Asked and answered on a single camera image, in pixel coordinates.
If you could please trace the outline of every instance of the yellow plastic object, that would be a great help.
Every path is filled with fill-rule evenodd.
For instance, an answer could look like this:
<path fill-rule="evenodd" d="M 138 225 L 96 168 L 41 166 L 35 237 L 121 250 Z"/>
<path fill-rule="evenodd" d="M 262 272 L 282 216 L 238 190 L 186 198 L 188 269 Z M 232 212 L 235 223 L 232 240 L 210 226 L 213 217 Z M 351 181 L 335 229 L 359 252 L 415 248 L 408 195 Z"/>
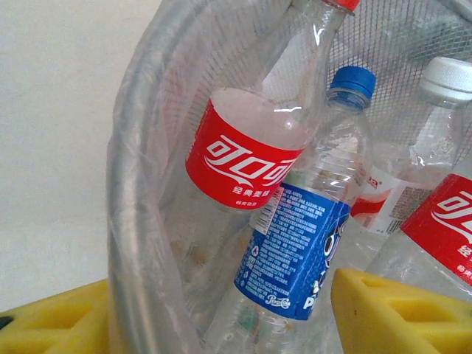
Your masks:
<path fill-rule="evenodd" d="M 344 354 L 471 354 L 472 303 L 351 269 L 336 270 Z"/>
<path fill-rule="evenodd" d="M 109 353 L 106 280 L 0 313 L 8 317 L 0 354 Z"/>

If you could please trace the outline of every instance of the white wall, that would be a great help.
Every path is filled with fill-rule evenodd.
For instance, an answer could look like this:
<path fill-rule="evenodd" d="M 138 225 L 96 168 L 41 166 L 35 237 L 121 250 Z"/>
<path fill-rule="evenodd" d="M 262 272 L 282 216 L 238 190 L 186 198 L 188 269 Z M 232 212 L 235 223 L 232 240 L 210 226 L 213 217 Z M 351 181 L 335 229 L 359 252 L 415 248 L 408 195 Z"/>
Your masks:
<path fill-rule="evenodd" d="M 106 276 L 111 112 L 159 3 L 0 1 L 0 310 Z"/>

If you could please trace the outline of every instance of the bottle neck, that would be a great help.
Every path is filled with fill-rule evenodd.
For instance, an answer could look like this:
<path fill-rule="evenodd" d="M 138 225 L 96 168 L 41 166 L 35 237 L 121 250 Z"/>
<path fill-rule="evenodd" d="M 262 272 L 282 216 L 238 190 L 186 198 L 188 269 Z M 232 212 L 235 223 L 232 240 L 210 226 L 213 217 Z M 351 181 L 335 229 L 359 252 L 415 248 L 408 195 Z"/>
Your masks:
<path fill-rule="evenodd" d="M 306 119 L 316 120 L 325 103 L 330 50 L 349 11 L 329 0 L 294 0 L 292 7 L 298 11 L 306 53 L 299 66 L 303 78 L 296 101 L 310 112 Z"/>
<path fill-rule="evenodd" d="M 421 87 L 418 89 L 417 97 L 419 100 L 427 102 L 431 105 L 450 109 L 452 111 L 464 109 L 469 103 L 469 101 L 455 100 L 450 97 L 444 97 L 439 94 L 435 94 L 434 92 L 427 91 Z"/>
<path fill-rule="evenodd" d="M 354 111 L 363 111 L 370 106 L 370 99 L 361 92 L 338 87 L 328 90 L 327 102 L 330 107 L 339 105 Z"/>
<path fill-rule="evenodd" d="M 258 38 L 242 56 L 225 65 L 223 82 L 217 86 L 254 88 L 271 75 L 274 67 L 280 71 L 290 64 L 299 67 L 297 71 L 302 72 L 304 83 L 309 82 L 309 86 L 313 85 L 318 72 L 326 76 L 334 37 L 349 13 L 326 1 L 329 0 L 293 0 L 275 28 Z M 312 70 L 311 76 L 307 75 L 308 68 L 312 67 L 318 70 Z"/>

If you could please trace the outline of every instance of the coca-cola bottle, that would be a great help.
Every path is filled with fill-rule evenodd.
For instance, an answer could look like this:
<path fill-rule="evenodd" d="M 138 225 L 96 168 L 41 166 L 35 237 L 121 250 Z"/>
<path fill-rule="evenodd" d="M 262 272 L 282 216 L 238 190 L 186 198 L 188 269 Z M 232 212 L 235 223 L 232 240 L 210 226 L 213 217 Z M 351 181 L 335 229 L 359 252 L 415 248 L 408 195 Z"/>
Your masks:
<path fill-rule="evenodd" d="M 189 282 L 264 206 L 313 137 L 336 30 L 358 0 L 293 0 L 222 69 L 164 223 Z"/>

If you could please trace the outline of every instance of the wire mesh basket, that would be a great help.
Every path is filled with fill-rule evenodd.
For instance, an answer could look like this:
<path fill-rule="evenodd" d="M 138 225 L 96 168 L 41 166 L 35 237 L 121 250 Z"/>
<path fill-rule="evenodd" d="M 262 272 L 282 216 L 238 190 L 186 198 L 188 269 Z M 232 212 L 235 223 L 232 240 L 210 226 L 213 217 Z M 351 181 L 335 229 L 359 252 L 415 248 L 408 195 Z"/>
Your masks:
<path fill-rule="evenodd" d="M 378 77 L 376 126 L 438 55 L 472 59 L 467 0 L 361 0 L 331 52 Z M 164 0 L 128 67 L 108 146 L 108 244 L 114 353 L 198 354 L 162 213 L 219 68 L 274 26 L 290 0 Z M 458 159 L 472 147 L 472 110 Z"/>

